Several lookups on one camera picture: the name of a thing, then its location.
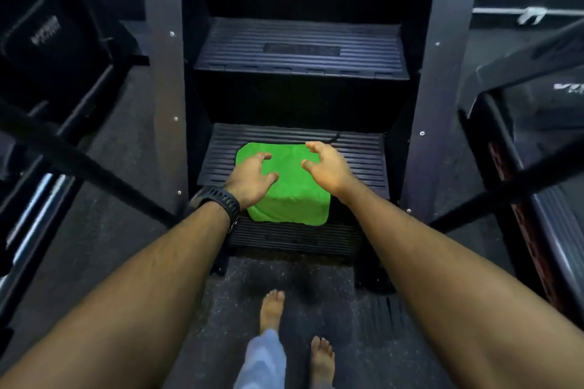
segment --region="speckled floor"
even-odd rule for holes
[[[522,40],[502,37],[493,45],[497,40],[492,34],[473,33],[463,71]],[[159,199],[151,87],[149,68],[132,69],[120,104],[89,154]],[[437,213],[483,188],[456,121],[442,171]],[[98,282],[163,232],[158,223],[84,185],[14,316],[15,335],[0,360],[0,371],[18,360]],[[493,217],[452,236],[512,272]],[[351,268],[232,258],[225,277],[209,279],[202,307],[165,387],[232,387],[246,343],[257,333],[262,297],[274,287],[287,293],[281,340],[288,355],[288,389],[306,387],[308,345],[314,334],[324,335],[335,349],[337,389],[453,386],[399,297],[356,291]]]

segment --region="pant leg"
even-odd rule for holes
[[[234,389],[284,389],[285,379],[284,348],[278,333],[268,329],[249,342]]]

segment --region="leg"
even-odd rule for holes
[[[310,388],[333,389],[335,353],[332,352],[331,344],[324,338],[314,337],[310,343],[310,350]]]
[[[259,314],[260,335],[248,344],[234,389],[284,389],[286,354],[278,338],[283,309],[282,291],[274,289],[264,297]]]

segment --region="foot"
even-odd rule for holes
[[[259,334],[267,329],[278,332],[280,319],[284,310],[284,291],[272,290],[263,298],[262,309],[259,311]]]
[[[332,379],[335,376],[335,353],[332,352],[331,344],[324,338],[314,337],[310,349],[311,387],[332,386]]]

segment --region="green object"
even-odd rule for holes
[[[304,159],[318,163],[318,154],[313,154],[303,144],[247,143],[237,151],[235,164],[238,165],[259,152],[272,154],[271,160],[263,162],[262,173],[275,171],[280,178],[259,203],[248,208],[252,220],[304,223],[311,226],[325,224],[331,194],[318,186],[312,176],[300,166]]]

